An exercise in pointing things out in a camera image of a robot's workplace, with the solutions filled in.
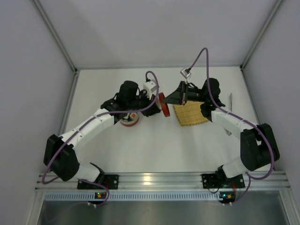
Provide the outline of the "orange sushi roll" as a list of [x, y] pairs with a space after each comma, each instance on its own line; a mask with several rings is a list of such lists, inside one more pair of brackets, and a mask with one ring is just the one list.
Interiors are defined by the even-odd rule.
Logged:
[[137, 114], [136, 113], [132, 113], [132, 114], [130, 114], [130, 117], [134, 119], [134, 118], [137, 117]]

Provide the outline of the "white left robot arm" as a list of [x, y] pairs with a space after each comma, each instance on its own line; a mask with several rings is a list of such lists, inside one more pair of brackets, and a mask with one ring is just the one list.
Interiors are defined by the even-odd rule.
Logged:
[[85, 122], [60, 136], [51, 135], [46, 142], [44, 164], [63, 181], [72, 178], [101, 184], [104, 171], [94, 163], [81, 163], [79, 153], [84, 146], [104, 131], [133, 113], [149, 117], [160, 113], [156, 81], [146, 79], [143, 89], [133, 81], [125, 81], [113, 98], [105, 101]]

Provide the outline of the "red round lid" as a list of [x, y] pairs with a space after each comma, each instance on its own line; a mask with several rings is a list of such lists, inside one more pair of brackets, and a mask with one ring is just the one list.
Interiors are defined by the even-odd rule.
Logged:
[[168, 108], [168, 105], [166, 103], [163, 102], [163, 100], [165, 99], [165, 96], [162, 92], [160, 92], [158, 94], [158, 98], [159, 98], [159, 102], [160, 102], [160, 106], [161, 106], [161, 110], [164, 114], [165, 117], [170, 117], [170, 111]]

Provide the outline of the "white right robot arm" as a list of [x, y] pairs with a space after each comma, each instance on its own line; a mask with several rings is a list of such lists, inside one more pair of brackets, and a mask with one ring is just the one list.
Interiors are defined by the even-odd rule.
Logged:
[[253, 124], [234, 115], [219, 99], [219, 82], [207, 79], [202, 88], [180, 82], [178, 88], [162, 102], [172, 105], [185, 105], [187, 102], [200, 102], [203, 117], [222, 126], [240, 141], [240, 155], [233, 161], [220, 166], [215, 174], [219, 184], [223, 184], [243, 173], [271, 165], [279, 160], [278, 146], [270, 125]]

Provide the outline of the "steel tongs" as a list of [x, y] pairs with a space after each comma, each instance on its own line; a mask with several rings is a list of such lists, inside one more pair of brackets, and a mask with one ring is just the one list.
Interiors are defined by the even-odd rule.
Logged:
[[[229, 103], [228, 108], [229, 108], [230, 111], [232, 111], [232, 107], [233, 107], [233, 94], [232, 93], [230, 93], [230, 95], [228, 97], [228, 100], [229, 100], [228, 101], [228, 103]], [[232, 133], [230, 131], [228, 131], [227, 129], [225, 130], [225, 132], [228, 136], [232, 135]]]

